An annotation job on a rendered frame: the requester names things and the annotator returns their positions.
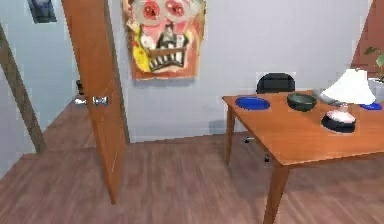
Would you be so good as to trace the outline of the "black office chair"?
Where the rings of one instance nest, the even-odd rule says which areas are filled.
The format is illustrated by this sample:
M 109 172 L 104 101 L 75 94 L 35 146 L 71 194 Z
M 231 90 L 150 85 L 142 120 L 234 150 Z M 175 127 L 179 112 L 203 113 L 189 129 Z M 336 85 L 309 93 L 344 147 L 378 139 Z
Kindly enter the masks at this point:
M 294 91 L 295 80 L 286 73 L 268 73 L 260 78 L 256 87 L 258 94 Z

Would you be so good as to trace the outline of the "blue plate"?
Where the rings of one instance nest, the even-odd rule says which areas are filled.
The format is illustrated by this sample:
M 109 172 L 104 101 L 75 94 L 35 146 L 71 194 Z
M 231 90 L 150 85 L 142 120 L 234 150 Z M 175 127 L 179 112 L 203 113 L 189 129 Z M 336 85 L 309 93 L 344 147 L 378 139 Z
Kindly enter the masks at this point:
M 360 104 L 361 108 L 366 110 L 382 110 L 382 105 L 380 103 L 373 102 L 371 104 Z
M 270 107 L 270 103 L 259 97 L 239 97 L 235 100 L 237 106 L 246 110 L 266 110 Z

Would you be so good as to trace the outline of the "orange wooden room door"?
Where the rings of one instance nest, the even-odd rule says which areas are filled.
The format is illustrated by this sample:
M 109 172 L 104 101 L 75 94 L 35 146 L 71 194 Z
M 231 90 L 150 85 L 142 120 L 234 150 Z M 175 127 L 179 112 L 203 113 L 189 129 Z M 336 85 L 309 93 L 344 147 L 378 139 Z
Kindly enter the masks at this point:
M 62 0 L 110 201 L 118 200 L 126 149 L 124 105 L 108 0 Z M 95 107 L 94 96 L 107 97 Z

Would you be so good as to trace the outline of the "dark green bowl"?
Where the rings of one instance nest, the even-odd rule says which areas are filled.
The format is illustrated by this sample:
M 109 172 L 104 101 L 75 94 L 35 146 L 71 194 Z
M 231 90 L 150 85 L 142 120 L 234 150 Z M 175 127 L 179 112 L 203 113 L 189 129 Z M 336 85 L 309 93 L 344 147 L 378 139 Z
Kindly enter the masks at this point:
M 291 109 L 307 112 L 316 106 L 317 100 L 311 95 L 291 93 L 287 96 L 287 104 Z

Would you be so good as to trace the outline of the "orange wooden table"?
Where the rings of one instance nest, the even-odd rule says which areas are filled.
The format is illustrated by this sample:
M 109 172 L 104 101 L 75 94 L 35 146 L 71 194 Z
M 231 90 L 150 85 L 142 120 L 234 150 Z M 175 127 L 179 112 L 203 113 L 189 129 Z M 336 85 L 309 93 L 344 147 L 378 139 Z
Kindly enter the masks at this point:
M 297 166 L 340 159 L 384 154 L 384 109 L 369 111 L 352 106 L 357 119 L 355 132 L 336 134 L 321 126 L 321 119 L 331 107 L 319 102 L 309 112 L 291 109 L 287 94 L 263 94 L 270 102 L 267 110 L 250 111 L 236 105 L 235 96 L 225 96 L 227 109 L 225 160 L 231 158 L 234 123 L 240 121 L 265 151 L 274 159 L 263 224 L 273 224 L 289 172 Z

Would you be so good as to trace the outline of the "white shade table lamp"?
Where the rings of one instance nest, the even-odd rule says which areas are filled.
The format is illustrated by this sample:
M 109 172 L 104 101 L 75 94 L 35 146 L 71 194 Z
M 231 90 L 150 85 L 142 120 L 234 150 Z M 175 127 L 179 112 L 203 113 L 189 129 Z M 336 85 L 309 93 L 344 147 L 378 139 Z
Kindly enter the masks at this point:
M 320 96 L 340 103 L 321 120 L 323 127 L 336 133 L 355 131 L 356 118 L 349 112 L 350 104 L 369 105 L 376 100 L 369 88 L 367 72 L 362 69 L 347 69 L 334 84 L 322 91 Z

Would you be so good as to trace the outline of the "green house plant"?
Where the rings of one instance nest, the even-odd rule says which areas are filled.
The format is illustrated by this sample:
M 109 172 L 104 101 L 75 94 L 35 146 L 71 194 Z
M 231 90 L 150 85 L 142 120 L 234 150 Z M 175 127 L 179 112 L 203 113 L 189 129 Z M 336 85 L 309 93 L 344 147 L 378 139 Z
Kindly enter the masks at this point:
M 380 82 L 384 82 L 384 52 L 377 47 L 368 47 L 365 49 L 364 54 L 370 55 L 376 53 L 375 66 L 377 67 L 377 76 Z

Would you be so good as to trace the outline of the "brown wooden door frame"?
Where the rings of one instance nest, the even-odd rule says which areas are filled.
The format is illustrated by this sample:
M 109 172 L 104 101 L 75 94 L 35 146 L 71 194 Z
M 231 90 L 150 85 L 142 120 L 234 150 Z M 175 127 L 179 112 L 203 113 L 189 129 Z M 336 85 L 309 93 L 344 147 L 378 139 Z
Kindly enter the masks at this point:
M 35 151 L 41 154 L 46 149 L 43 132 L 39 125 L 36 113 L 27 93 L 21 74 L 18 70 L 15 58 L 12 54 L 4 28 L 0 24 L 0 66 L 11 89 L 16 105 L 26 126 Z

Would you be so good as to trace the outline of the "dark framed wall picture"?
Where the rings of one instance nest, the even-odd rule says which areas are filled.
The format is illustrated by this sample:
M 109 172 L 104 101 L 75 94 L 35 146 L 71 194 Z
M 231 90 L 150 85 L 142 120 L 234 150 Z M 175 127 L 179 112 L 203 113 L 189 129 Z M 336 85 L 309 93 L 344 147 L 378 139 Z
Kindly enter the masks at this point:
M 56 22 L 52 0 L 27 0 L 35 24 Z

